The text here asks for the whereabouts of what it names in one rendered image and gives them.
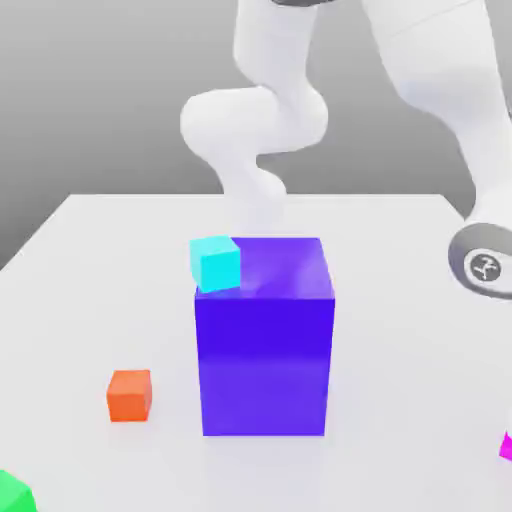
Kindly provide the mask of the small green cube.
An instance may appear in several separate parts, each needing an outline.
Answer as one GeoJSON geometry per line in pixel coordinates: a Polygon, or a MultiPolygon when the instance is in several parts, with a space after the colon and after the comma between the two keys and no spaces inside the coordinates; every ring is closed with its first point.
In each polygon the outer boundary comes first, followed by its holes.
{"type": "Polygon", "coordinates": [[[37,512],[30,487],[4,470],[0,470],[0,512],[37,512]]]}

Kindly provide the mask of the small cyan cube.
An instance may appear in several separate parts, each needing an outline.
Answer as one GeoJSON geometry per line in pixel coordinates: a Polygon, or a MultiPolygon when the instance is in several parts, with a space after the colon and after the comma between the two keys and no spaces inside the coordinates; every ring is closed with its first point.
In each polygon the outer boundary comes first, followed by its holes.
{"type": "Polygon", "coordinates": [[[241,283],[241,252],[227,235],[189,242],[192,277],[201,293],[237,288],[241,283]]]}

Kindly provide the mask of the large blue box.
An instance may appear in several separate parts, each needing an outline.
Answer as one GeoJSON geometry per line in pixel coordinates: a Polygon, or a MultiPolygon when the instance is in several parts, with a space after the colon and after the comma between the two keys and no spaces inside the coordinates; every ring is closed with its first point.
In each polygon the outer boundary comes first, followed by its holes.
{"type": "Polygon", "coordinates": [[[321,436],[335,316],[322,243],[235,242],[240,287],[194,297],[203,433],[321,436]]]}

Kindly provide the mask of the small orange cube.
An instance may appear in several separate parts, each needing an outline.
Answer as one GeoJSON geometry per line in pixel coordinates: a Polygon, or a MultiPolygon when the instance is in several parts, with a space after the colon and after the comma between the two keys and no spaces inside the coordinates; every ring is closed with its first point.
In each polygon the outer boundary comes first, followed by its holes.
{"type": "Polygon", "coordinates": [[[112,422],[147,421],[152,405],[150,371],[115,370],[106,398],[112,422]]]}

